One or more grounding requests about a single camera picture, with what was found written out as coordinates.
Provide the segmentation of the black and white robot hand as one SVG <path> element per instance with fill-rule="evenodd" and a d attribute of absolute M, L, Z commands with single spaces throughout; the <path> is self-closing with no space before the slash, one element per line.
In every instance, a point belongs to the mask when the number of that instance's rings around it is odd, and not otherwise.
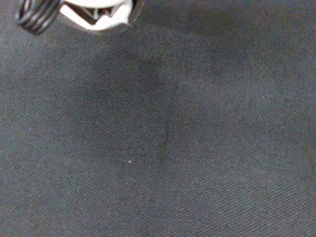
<path fill-rule="evenodd" d="M 15 23 L 39 35 L 62 15 L 75 26 L 91 32 L 104 32 L 128 25 L 134 0 L 19 0 Z"/>

